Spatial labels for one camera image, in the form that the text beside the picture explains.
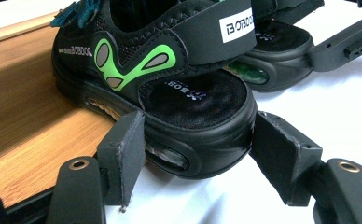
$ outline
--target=black bracket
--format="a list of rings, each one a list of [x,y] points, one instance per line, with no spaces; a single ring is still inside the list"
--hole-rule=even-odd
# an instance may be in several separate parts
[[[273,114],[258,112],[251,157],[283,202],[307,206],[317,224],[362,224],[362,166],[321,161],[322,148]]]
[[[328,72],[362,55],[362,20],[309,50],[316,72]]]
[[[97,147],[97,160],[82,157],[65,163],[46,223],[102,224],[105,204],[126,207],[144,166],[144,139],[144,116],[135,111],[122,116],[104,137]]]

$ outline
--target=black shoe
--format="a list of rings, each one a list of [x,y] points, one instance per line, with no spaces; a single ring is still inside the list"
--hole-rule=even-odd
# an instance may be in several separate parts
[[[142,110],[162,169],[206,178],[247,154],[257,106],[219,68],[256,44],[249,1],[82,0],[51,25],[58,89],[114,120]]]

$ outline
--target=wooden surface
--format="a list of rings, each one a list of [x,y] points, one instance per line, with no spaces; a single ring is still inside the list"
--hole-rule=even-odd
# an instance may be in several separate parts
[[[91,156],[113,122],[55,87],[45,27],[0,42],[0,197],[11,206],[52,187],[60,166]]]
[[[0,28],[0,41],[48,26],[58,12]]]

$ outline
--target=white background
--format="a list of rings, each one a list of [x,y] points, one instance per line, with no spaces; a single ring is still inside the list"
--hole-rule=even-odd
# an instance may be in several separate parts
[[[362,8],[343,0],[297,23],[317,45],[362,19]],[[343,158],[362,165],[362,56],[328,73],[311,73],[275,93],[254,92],[260,110],[276,114],[324,149],[323,161]],[[311,224],[309,207],[283,205],[277,192],[245,157],[222,175],[185,180],[153,165],[142,170],[126,213],[107,207],[107,223],[288,223]]]
[[[0,28],[68,7],[74,0],[6,0],[0,2]]]

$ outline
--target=green graphic design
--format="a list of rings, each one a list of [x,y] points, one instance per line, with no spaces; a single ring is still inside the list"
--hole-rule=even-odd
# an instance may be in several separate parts
[[[123,75],[114,64],[114,53],[110,43],[108,40],[102,39],[94,51],[94,61],[97,68],[103,72],[108,85],[114,91],[121,91],[123,87],[137,77],[173,67],[176,59],[169,46],[159,45],[151,50],[132,71]]]

